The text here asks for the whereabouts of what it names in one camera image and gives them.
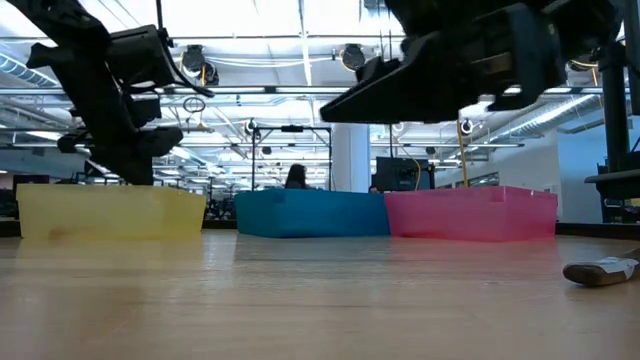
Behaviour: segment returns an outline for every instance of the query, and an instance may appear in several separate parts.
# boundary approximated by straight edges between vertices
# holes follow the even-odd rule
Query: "person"
[[[285,189],[308,189],[307,187],[307,169],[300,164],[293,164],[289,169],[287,181],[284,183]]]

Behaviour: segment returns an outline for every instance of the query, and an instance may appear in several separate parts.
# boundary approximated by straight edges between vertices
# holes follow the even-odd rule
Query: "table surface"
[[[1,359],[638,359],[637,242],[259,239],[0,245]]]

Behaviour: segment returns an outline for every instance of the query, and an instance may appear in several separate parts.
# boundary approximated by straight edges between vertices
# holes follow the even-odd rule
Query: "blue bin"
[[[238,231],[269,238],[388,236],[382,194],[278,189],[236,195]]]

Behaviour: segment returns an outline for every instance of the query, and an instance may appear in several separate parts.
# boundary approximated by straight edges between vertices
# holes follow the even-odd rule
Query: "white column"
[[[371,182],[369,125],[333,126],[333,178],[337,191],[366,193]]]

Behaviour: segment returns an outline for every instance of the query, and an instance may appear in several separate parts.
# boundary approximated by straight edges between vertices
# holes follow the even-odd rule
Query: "yellow bin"
[[[199,237],[206,197],[153,186],[18,185],[22,237],[181,240]]]

